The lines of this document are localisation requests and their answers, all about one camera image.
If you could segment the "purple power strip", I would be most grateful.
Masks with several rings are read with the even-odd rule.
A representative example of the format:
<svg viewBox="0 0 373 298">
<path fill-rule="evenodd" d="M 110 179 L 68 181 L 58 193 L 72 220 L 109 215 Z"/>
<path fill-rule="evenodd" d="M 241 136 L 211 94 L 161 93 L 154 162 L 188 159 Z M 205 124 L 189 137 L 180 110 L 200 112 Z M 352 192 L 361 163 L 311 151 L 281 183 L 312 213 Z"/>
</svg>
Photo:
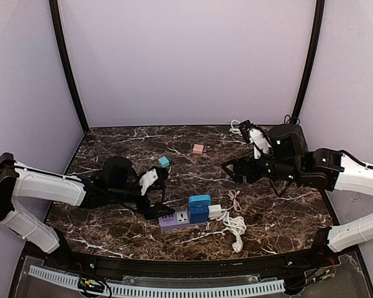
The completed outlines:
<svg viewBox="0 0 373 298">
<path fill-rule="evenodd" d="M 159 217 L 159 226 L 162 231 L 199 227 L 206 224 L 207 222 L 190 223 L 187 210 L 177 211 L 174 214 Z"/>
</svg>

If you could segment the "white charger cube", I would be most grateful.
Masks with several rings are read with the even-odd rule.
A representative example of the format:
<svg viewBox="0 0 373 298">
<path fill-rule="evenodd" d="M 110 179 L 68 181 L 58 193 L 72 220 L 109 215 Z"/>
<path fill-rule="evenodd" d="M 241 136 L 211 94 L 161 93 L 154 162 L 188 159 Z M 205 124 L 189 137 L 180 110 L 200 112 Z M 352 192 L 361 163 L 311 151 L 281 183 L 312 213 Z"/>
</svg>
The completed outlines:
<svg viewBox="0 0 373 298">
<path fill-rule="evenodd" d="M 222 216 L 223 213 L 223 208 L 221 207 L 220 204 L 215 204 L 215 205 L 209 205 L 208 206 L 208 218 L 210 220 L 216 219 L 220 216 Z"/>
</svg>

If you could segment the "dark blue cube socket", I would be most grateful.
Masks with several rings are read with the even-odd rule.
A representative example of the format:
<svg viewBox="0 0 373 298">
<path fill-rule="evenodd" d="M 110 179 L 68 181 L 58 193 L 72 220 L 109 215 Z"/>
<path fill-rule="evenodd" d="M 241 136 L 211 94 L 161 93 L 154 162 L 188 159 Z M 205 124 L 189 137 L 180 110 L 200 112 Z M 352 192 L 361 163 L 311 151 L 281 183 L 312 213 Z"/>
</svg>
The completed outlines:
<svg viewBox="0 0 373 298">
<path fill-rule="evenodd" d="M 191 224 L 200 224 L 208 221 L 209 207 L 192 207 L 189 209 L 189 221 Z"/>
</svg>

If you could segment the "blue adapter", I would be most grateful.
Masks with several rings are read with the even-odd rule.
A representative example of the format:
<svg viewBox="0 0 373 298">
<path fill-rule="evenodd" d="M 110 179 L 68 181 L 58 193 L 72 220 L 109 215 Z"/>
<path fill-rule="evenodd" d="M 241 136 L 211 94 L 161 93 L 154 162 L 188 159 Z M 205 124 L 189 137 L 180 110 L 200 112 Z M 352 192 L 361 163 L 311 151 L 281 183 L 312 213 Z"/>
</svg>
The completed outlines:
<svg viewBox="0 0 373 298">
<path fill-rule="evenodd" d="M 199 208 L 209 205 L 211 205 L 211 196 L 209 194 L 191 196 L 188 199 L 189 208 Z"/>
</svg>

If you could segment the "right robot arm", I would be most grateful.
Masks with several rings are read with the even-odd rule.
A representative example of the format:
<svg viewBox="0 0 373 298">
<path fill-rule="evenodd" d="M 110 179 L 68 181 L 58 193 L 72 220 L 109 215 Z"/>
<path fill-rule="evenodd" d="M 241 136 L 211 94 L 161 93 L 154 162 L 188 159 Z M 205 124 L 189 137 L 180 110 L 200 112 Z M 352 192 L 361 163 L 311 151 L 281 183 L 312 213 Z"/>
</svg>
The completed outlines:
<svg viewBox="0 0 373 298">
<path fill-rule="evenodd" d="M 326 191 L 352 191 L 373 196 L 373 165 L 345 150 L 320 148 L 309 151 L 302 128 L 280 124 L 268 131 L 248 120 L 239 124 L 244 141 L 252 149 L 221 167 L 236 183 L 253 184 L 261 178 L 287 185 Z M 344 225 L 317 231 L 312 250 L 340 252 L 373 239 L 373 213 Z"/>
</svg>

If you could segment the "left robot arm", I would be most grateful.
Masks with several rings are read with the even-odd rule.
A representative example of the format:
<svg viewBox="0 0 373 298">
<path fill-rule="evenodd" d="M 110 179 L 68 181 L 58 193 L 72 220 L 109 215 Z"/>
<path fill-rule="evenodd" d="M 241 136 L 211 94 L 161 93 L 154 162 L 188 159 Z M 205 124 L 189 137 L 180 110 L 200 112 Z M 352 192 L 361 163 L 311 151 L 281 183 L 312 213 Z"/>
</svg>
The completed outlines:
<svg viewBox="0 0 373 298">
<path fill-rule="evenodd" d="M 152 220 L 175 212 L 163 199 L 151 204 L 148 197 L 150 191 L 164 192 L 167 178 L 167 168 L 153 166 L 137 173 L 131 160 L 122 156 L 106 159 L 101 170 L 82 177 L 31 168 L 16 161 L 13 154 L 3 153 L 0 156 L 0 224 L 52 254 L 64 247 L 65 241 L 54 228 L 16 202 L 17 197 L 62 202 L 82 209 L 119 204 Z"/>
</svg>

